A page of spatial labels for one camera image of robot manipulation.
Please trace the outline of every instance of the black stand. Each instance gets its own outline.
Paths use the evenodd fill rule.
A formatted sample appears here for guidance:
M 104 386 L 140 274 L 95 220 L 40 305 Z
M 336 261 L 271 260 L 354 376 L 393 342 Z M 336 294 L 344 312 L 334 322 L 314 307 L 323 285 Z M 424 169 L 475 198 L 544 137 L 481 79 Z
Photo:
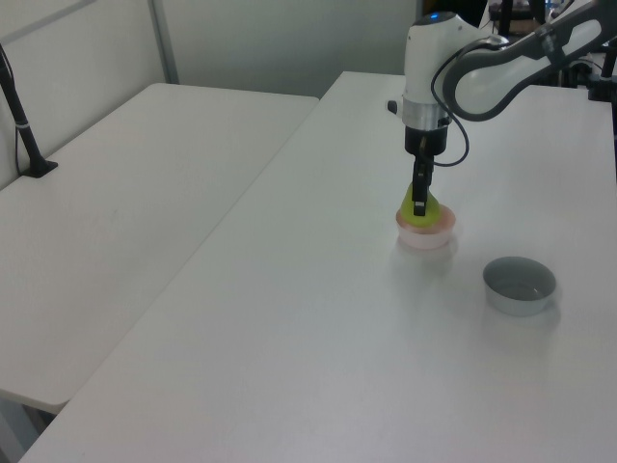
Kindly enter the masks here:
M 512 21 L 512 9 L 514 8 L 514 0 L 502 0 L 501 2 L 501 19 L 499 20 L 499 34 L 502 37 L 510 36 L 510 22 Z
M 613 77 L 615 62 L 617 62 L 617 39 L 610 41 L 604 51 L 606 52 L 606 57 L 602 73 L 600 77 L 592 77 L 589 99 L 592 101 L 611 102 L 617 94 L 617 78 Z
M 47 161 L 40 155 L 37 141 L 35 140 L 35 136 L 32 133 L 28 119 L 26 119 L 26 114 L 24 113 L 21 102 L 19 101 L 19 96 L 17 95 L 13 78 L 11 77 L 7 64 L 1 57 L 0 86 L 2 86 L 4 96 L 9 103 L 9 108 L 13 114 L 15 126 L 19 131 L 19 135 L 21 135 L 21 140 L 23 140 L 23 145 L 28 151 L 28 157 L 30 157 L 30 168 L 23 172 L 22 175 L 26 177 L 41 178 L 48 172 L 53 171 L 56 167 L 58 167 L 58 163 Z

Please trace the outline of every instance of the pink bowl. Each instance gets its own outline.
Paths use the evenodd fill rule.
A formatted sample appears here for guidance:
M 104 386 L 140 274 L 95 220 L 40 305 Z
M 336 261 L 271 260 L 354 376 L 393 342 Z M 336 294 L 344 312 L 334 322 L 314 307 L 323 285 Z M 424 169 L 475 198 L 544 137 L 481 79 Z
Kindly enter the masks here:
M 407 246 L 416 249 L 437 249 L 445 245 L 452 236 L 452 229 L 456 223 L 454 213 L 445 205 L 440 204 L 440 220 L 431 227 L 414 227 L 403 220 L 401 211 L 396 211 L 398 236 Z

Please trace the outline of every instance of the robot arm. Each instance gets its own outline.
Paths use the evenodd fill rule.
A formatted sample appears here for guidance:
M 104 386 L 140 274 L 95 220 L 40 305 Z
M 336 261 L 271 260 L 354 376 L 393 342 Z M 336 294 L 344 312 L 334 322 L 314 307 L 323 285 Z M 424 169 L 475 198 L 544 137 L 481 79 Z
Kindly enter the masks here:
M 534 34 L 499 51 L 461 56 L 446 73 L 448 107 L 468 121 L 499 114 L 527 85 L 617 36 L 617 2 L 577 2 Z
M 451 119 L 444 106 L 469 121 L 491 119 L 524 87 L 615 36 L 615 0 L 576 0 L 555 21 L 511 46 L 456 14 L 416 22 L 407 41 L 402 111 L 405 149 L 416 157 L 414 215 L 425 215 L 434 159 L 445 151 Z

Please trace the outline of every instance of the green ball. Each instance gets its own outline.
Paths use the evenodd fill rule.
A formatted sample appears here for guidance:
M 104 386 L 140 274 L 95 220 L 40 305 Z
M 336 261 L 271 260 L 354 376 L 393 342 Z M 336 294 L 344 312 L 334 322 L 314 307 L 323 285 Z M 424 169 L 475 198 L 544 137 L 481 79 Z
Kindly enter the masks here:
M 412 227 L 426 228 L 439 222 L 442 212 L 439 202 L 429 192 L 428 201 L 426 202 L 426 215 L 414 215 L 414 199 L 412 185 L 409 185 L 407 194 L 401 205 L 401 217 Z

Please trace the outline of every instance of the bowl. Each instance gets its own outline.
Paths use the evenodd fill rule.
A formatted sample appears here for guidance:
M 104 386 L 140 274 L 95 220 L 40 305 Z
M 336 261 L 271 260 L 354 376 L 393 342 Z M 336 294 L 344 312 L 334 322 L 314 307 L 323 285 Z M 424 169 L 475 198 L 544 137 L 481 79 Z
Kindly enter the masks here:
M 440 204 L 440 220 L 431 227 L 414 227 L 403 220 L 400 209 L 396 212 L 398 236 L 404 244 L 416 249 L 430 250 L 444 246 L 452 236 L 456 223 L 454 213 Z
M 484 268 L 489 304 L 513 316 L 531 316 L 552 302 L 557 281 L 552 272 L 533 259 L 507 257 Z

